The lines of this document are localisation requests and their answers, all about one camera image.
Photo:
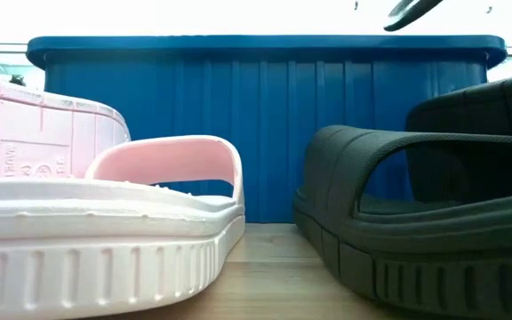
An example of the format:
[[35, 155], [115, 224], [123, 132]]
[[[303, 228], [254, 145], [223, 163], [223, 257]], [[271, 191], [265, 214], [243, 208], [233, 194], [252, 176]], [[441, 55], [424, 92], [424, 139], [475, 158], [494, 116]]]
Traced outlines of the pink rubber slide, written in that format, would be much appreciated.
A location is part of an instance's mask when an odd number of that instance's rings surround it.
[[227, 140], [135, 140], [85, 176], [0, 178], [0, 320], [158, 308], [204, 290], [245, 230]]
[[77, 177], [131, 139], [115, 109], [0, 81], [0, 177]]

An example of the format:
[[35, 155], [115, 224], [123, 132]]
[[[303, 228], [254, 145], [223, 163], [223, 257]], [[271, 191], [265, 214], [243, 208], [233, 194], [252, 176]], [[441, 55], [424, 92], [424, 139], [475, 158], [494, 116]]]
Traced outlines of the black rubber slide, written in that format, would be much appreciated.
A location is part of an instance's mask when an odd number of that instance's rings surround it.
[[394, 32], [405, 28], [438, 6], [443, 0], [400, 0], [390, 11], [384, 30]]
[[[512, 77], [426, 100], [405, 121], [409, 132], [512, 136]], [[406, 150], [413, 197], [473, 203], [512, 196], [512, 146], [461, 143]]]
[[512, 320], [512, 136], [327, 126], [306, 148], [292, 208], [351, 291]]

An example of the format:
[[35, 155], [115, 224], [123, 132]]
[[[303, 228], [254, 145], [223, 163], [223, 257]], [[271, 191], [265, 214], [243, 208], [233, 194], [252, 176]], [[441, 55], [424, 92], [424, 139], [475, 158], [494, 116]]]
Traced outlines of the blue plastic bin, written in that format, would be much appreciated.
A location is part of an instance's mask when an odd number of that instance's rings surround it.
[[401, 131], [421, 102], [484, 83], [507, 46], [489, 35], [40, 36], [26, 55], [46, 91], [109, 105], [135, 140], [229, 140], [246, 219], [284, 223], [317, 130]]

